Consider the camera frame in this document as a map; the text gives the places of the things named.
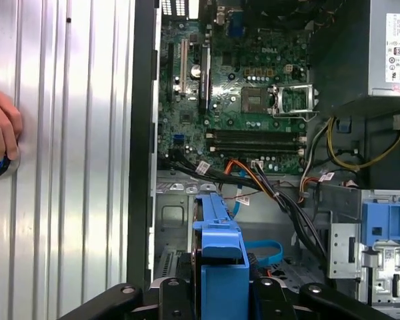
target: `pcie slot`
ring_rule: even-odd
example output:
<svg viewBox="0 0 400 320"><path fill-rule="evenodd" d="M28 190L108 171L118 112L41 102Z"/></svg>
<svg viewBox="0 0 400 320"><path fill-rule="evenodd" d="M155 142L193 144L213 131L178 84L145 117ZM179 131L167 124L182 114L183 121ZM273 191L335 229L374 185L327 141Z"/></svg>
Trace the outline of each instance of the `pcie slot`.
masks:
<svg viewBox="0 0 400 320"><path fill-rule="evenodd" d="M230 143L294 143L299 141L299 134L294 132L270 132L270 131L240 131L240 130L216 130L206 131L206 140Z"/></svg>
<svg viewBox="0 0 400 320"><path fill-rule="evenodd" d="M209 107L210 96L210 72L211 72L211 47L204 44L201 50L201 74L200 74L200 99L199 113L204 115Z"/></svg>
<svg viewBox="0 0 400 320"><path fill-rule="evenodd" d="M167 45L167 78L166 78L166 98L168 102L172 102L173 97L173 60L175 58L175 45L169 43Z"/></svg>
<svg viewBox="0 0 400 320"><path fill-rule="evenodd" d="M212 142L208 145L210 152L220 153L284 153L284 154L300 154L302 148L297 145L282 145L261 143L216 143Z"/></svg>
<svg viewBox="0 0 400 320"><path fill-rule="evenodd" d="M179 78L181 84L181 93L187 90L187 64L188 64L188 40L181 41L181 76Z"/></svg>

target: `ribbed metal panel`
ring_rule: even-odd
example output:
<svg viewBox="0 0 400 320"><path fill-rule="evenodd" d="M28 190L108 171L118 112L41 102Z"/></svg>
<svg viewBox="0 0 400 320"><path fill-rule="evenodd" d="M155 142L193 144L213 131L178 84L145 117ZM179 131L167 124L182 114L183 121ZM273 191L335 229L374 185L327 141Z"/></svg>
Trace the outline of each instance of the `ribbed metal panel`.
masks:
<svg viewBox="0 0 400 320"><path fill-rule="evenodd" d="M56 319L125 281L134 1L0 0L23 115L0 180L0 319Z"/></svg>

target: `black frame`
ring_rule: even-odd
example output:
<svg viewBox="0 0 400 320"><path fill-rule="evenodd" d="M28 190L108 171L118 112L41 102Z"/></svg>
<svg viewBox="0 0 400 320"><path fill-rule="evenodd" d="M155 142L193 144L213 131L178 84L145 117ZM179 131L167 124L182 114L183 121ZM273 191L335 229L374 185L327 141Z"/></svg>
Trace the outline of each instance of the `black frame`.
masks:
<svg viewBox="0 0 400 320"><path fill-rule="evenodd" d="M151 153L154 144L153 80L157 72L155 9L158 0L135 1L131 142L129 161L129 221L127 282L148 288L148 230L151 225Z"/></svg>

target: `green circuit board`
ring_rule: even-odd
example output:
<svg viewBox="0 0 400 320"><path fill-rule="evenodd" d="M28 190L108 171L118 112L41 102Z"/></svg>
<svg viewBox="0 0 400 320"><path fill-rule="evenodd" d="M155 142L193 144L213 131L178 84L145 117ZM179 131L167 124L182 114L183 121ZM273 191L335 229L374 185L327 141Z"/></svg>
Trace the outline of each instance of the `green circuit board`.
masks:
<svg viewBox="0 0 400 320"><path fill-rule="evenodd" d="M201 112L201 85L199 78L193 75L200 73L199 48L205 35L200 24L194 21L168 22L162 26L160 154L166 155L170 149L181 148L192 163L203 160L216 169L224 169L228 158L236 157L247 163L262 161L266 173L300 174L303 171L301 152L212 152L208 148L206 135L208 130L216 129L231 131L235 139L261 133L297 133L305 136L307 128L303 119L273 117L265 107L260 110L258 107L270 104L268 99L271 98L266 94L270 85L307 82L308 33L282 34L254 30L243 37L231 38L224 29L217 29L213 30L210 39L210 102L208 110ZM186 70L181 65L183 42L189 46ZM182 77L185 80L183 95L177 92ZM284 92L284 108L305 108L305 94L289 90ZM176 143L175 136L183 141ZM282 145L297 143L295 140L286 141Z"/></svg>

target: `motherboard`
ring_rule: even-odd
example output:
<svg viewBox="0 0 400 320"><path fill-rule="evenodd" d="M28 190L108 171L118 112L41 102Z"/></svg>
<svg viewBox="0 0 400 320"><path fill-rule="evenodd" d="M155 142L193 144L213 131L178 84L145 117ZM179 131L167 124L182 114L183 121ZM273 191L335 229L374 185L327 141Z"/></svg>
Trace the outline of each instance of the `motherboard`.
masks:
<svg viewBox="0 0 400 320"><path fill-rule="evenodd" d="M158 150L224 169L230 158L268 174L303 172L312 110L306 31L166 21L161 29Z"/></svg>

